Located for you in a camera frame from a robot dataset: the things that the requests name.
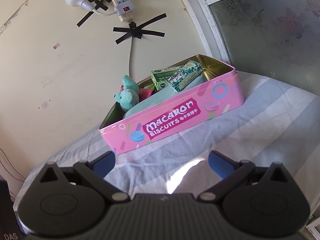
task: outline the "bed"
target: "bed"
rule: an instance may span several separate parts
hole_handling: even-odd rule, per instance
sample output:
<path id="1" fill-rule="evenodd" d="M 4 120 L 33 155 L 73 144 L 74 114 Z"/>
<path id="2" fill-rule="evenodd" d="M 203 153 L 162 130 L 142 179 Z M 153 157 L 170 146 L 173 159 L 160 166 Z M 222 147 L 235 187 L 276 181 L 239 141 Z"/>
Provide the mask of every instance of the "bed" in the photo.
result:
<path id="1" fill-rule="evenodd" d="M 220 181 L 208 166 L 215 149 L 257 166 L 284 163 L 305 194 L 311 212 L 320 204 L 320 98 L 272 78 L 238 72 L 245 103 L 190 129 L 117 155 L 105 177 L 133 197 L 136 193 L 200 192 Z M 58 166 L 92 161 L 111 150 L 98 126 L 48 159 Z M 43 163 L 28 175 L 16 211 Z"/>

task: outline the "pink tin box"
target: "pink tin box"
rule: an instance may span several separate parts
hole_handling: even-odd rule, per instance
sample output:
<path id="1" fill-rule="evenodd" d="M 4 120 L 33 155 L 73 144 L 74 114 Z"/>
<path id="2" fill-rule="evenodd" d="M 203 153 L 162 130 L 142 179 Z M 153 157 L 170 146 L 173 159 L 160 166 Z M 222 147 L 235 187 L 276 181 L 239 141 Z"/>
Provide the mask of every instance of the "pink tin box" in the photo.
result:
<path id="1" fill-rule="evenodd" d="M 244 103 L 239 78 L 234 67 L 217 59 L 196 55 L 189 60 L 199 62 L 207 82 L 151 106 L 128 118 L 115 103 L 99 127 L 101 136 L 116 154 L 142 147 L 180 132 Z M 152 84 L 151 77 L 138 83 L 143 88 Z"/>

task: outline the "teal teddy bear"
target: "teal teddy bear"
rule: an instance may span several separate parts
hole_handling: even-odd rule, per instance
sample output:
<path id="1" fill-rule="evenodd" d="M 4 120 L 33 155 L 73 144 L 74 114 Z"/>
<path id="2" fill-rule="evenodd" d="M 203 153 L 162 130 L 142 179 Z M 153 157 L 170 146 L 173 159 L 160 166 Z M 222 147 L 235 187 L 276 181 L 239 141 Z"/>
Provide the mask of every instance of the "teal teddy bear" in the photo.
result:
<path id="1" fill-rule="evenodd" d="M 122 83 L 124 90 L 116 93 L 115 99 L 120 104 L 122 110 L 127 112 L 139 103 L 139 86 L 127 75 L 122 78 Z"/>

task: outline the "wall stain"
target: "wall stain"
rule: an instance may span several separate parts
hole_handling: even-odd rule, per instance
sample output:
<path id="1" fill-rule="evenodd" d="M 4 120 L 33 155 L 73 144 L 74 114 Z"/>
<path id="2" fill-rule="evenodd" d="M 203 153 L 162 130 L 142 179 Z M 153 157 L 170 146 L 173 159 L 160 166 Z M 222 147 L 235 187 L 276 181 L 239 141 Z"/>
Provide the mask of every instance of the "wall stain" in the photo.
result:
<path id="1" fill-rule="evenodd" d="M 179 12 L 183 12 L 183 11 L 185 11 L 186 13 L 188 13 L 187 8 L 185 8 L 185 7 L 183 7 L 183 8 L 179 8 Z"/>
<path id="2" fill-rule="evenodd" d="M 14 14 L 12 14 L 10 18 L 6 20 L 6 22 L 0 27 L 0 36 L 6 30 L 6 28 L 9 27 L 11 20 L 18 15 L 18 12 L 22 8 L 22 6 L 28 6 L 28 4 L 29 4 L 29 0 L 25 0 L 25 2 L 19 6 L 19 8 L 14 12 Z"/>
<path id="3" fill-rule="evenodd" d="M 86 55 L 79 55 L 78 57 L 76 57 L 75 59 L 73 59 L 66 65 L 64 65 L 64 67 L 60 71 L 58 71 L 55 75 L 43 76 L 40 81 L 42 88 L 45 88 L 47 85 L 52 84 L 56 80 L 59 80 L 65 76 L 69 76 L 69 78 L 71 79 L 75 78 L 77 75 L 79 75 L 80 73 L 86 70 L 87 65 L 81 68 L 79 67 L 80 62 L 83 62 L 85 58 L 86 58 Z"/>

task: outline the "cream wall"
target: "cream wall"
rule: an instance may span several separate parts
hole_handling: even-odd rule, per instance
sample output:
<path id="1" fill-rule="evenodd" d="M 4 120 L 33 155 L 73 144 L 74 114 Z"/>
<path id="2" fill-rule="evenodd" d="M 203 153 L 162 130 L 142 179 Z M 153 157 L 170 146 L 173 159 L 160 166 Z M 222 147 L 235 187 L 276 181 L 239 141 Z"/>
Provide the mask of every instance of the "cream wall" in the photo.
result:
<path id="1" fill-rule="evenodd" d="M 121 77 L 128 74 L 130 40 L 116 45 L 122 33 L 113 27 L 127 27 L 116 15 L 93 15 L 79 28 L 86 10 L 63 0 L 25 1 L 0 0 L 0 147 L 27 176 L 103 120 Z M 134 40 L 135 81 L 150 70 L 205 53 L 181 0 L 132 1 L 137 25 L 162 13 L 168 16 L 145 28 L 165 32 L 164 38 Z M 57 43 L 61 45 L 54 50 Z M 0 174 L 17 193 L 21 184 L 2 167 Z"/>

